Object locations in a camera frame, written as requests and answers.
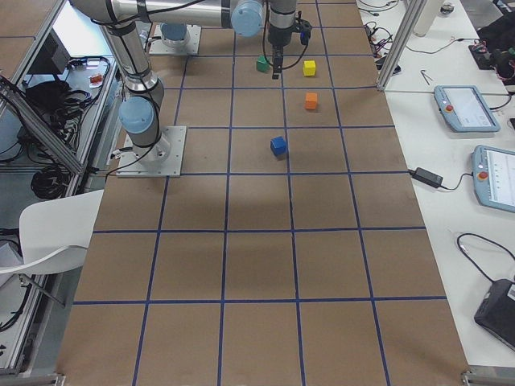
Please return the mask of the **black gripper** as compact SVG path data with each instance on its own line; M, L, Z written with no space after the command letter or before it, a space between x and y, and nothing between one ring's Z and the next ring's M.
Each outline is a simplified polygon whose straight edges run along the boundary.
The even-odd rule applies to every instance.
M293 31L293 26L280 28L272 24L269 25L268 42L273 48L273 80L278 80L282 74L283 48L290 43Z

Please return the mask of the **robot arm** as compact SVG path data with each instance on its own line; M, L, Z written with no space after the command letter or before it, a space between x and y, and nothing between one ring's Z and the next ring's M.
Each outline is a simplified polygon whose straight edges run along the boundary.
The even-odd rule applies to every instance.
M295 1L76 1L75 8L101 27L122 72L127 100L118 118L131 141L133 156L122 158L120 176L179 175L183 126L164 126L159 113L163 82L152 71L136 23L158 23L188 32L188 26L231 28L250 37L269 29L273 77L283 70L283 51L298 32Z
M162 41L168 47L182 47L190 39L187 25L183 23L162 23L160 31Z

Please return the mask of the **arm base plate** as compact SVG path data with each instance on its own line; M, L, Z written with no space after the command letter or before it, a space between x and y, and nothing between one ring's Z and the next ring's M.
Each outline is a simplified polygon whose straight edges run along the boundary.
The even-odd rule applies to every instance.
M161 128L159 142L149 154L143 156L146 149L133 147L127 134L124 146L132 147L132 150L121 154L116 176L123 178L179 177L186 136L186 126L164 126Z
M187 25L185 38L182 40L171 40L163 38L161 26L155 28L154 36L149 40L150 55L175 55L188 56L198 55L200 46L201 27L197 25Z

